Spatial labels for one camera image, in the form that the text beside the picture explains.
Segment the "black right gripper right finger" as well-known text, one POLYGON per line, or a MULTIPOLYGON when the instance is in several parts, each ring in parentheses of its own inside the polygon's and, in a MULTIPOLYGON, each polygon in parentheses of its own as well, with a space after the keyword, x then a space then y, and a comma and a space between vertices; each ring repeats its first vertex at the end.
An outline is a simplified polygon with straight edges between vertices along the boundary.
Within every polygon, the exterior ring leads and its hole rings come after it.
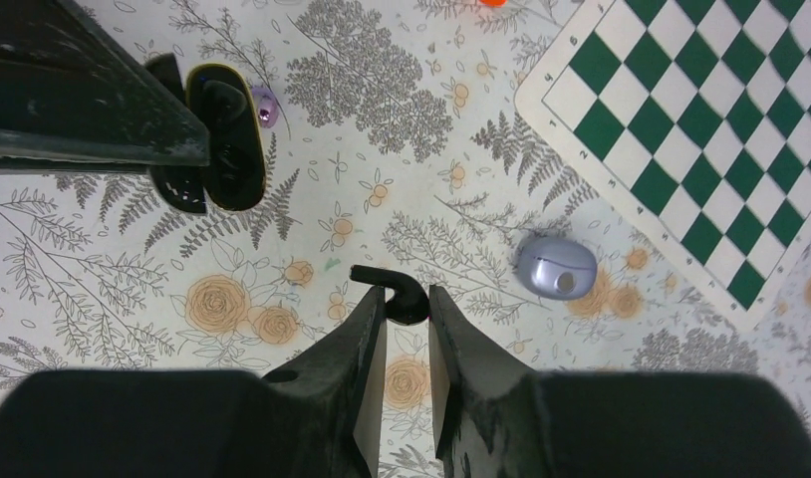
POLYGON ((448 477, 811 477, 811 438, 742 373, 540 371, 428 293, 436 455, 448 477))

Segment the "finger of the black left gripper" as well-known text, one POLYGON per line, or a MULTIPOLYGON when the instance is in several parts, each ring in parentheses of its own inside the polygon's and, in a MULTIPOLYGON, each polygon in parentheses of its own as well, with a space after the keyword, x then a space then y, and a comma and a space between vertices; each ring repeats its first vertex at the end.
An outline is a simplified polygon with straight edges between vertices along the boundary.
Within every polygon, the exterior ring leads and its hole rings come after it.
POLYGON ((74 1, 0 1, 0 171, 203 166, 205 125, 74 1))

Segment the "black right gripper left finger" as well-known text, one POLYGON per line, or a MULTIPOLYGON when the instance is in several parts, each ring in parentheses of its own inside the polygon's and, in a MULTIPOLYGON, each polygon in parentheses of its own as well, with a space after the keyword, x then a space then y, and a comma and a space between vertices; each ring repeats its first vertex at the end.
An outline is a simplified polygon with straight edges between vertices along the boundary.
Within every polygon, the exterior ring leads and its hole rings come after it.
POLYGON ((0 405, 0 477, 374 477, 385 292, 264 375, 63 369, 0 405))

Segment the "black wireless earbud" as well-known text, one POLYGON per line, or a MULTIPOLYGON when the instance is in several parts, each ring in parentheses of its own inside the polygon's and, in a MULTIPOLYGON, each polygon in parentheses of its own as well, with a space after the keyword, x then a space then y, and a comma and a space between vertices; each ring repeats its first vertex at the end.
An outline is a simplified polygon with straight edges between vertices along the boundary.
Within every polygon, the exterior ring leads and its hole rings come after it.
POLYGON ((231 130, 247 108, 241 90, 225 82, 208 80, 203 84, 201 112, 204 123, 218 132, 231 130))
POLYGON ((401 326, 419 324, 430 316, 428 294, 421 284, 408 274, 384 268, 353 265, 350 279, 392 290, 393 296, 386 301, 386 317, 401 326))

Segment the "black earbud charging case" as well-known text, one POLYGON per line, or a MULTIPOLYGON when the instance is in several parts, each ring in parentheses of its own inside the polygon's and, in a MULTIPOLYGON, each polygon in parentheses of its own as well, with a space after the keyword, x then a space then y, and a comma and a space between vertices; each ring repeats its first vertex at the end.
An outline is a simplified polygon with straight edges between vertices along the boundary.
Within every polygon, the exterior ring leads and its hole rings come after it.
POLYGON ((148 176, 172 208, 207 212, 207 202, 228 211, 246 211, 264 196, 266 172, 253 94, 232 68, 204 64, 180 78, 176 59, 167 54, 146 70, 182 101, 209 133, 209 160, 202 166, 156 165, 148 176))

